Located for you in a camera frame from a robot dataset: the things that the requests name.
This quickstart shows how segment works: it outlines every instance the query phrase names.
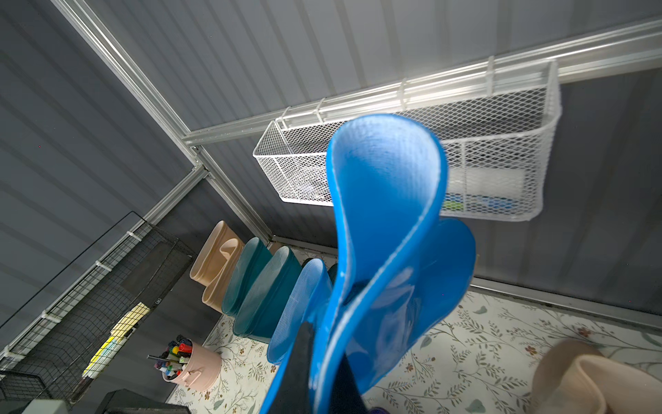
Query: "gray metal wall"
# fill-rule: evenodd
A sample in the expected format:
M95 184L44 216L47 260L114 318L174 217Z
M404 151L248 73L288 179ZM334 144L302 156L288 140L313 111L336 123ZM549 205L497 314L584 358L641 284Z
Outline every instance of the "gray metal wall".
M211 185L202 181L161 220L159 227L198 252L220 220L225 220L244 242L253 237ZM206 339L220 313L202 303L204 289L186 272L92 383L73 412L93 413L106 393L121 388L165 401L174 385L165 383L145 356L160 354L178 334L198 343Z
M131 210L144 214L192 168L112 72L48 1L0 5L0 281L4 321L80 251ZM131 225L136 218L131 218ZM228 221L252 235L202 181L159 224L199 251ZM71 271L0 331L12 340L69 287L121 231L109 233ZM129 388L164 400L145 360L179 333L202 342L219 314L185 275L75 407L92 413L103 396Z
M477 273L662 313L662 73L572 83L561 94L544 210L524 223L466 220ZM332 209L282 202L251 155L256 143L206 148L276 235L336 246Z
M191 130L662 14L659 0L89 0Z
M4 321L192 165L44 0L0 5L0 280ZM117 240L109 235L2 331L4 346Z

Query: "black wire basket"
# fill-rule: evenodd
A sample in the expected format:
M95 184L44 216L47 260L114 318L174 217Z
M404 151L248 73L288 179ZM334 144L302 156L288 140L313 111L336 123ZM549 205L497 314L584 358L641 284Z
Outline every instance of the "black wire basket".
M195 257L141 218L5 349L0 399L75 404Z

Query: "pink bucket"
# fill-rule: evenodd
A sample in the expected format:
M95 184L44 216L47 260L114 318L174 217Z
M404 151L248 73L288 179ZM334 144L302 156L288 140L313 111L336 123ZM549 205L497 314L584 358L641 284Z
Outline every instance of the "pink bucket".
M166 382L205 391L216 382L221 362L220 355L194 342L191 359L184 371L172 380L168 380L165 372L162 376Z

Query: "floor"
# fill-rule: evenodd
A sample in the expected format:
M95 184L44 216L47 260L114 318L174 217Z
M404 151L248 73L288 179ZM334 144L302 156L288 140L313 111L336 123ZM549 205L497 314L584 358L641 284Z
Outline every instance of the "floor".
M468 292L363 398L393 414L525 413L538 361L564 338L662 379L662 336ZM224 358L216 384L203 393L178 387L168 402L192 414L257 413L277 370L267 346L234 336L225 316L205 346Z

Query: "wire mesh basket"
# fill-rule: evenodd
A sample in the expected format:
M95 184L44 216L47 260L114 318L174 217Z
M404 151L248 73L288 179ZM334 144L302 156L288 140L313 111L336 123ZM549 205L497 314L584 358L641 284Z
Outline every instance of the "wire mesh basket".
M506 87L491 93L495 89L486 73L482 95L429 106L419 100L418 107L404 111L398 106L372 111L418 121L440 139L449 167L441 215L525 221L542 210L547 162L561 114L557 66L548 62L544 68L542 80L525 89L508 89L504 81ZM282 119L269 124L253 156L283 201L333 205L326 149L351 118L306 127L288 128Z
M75 404L195 257L141 219L5 348L0 400Z

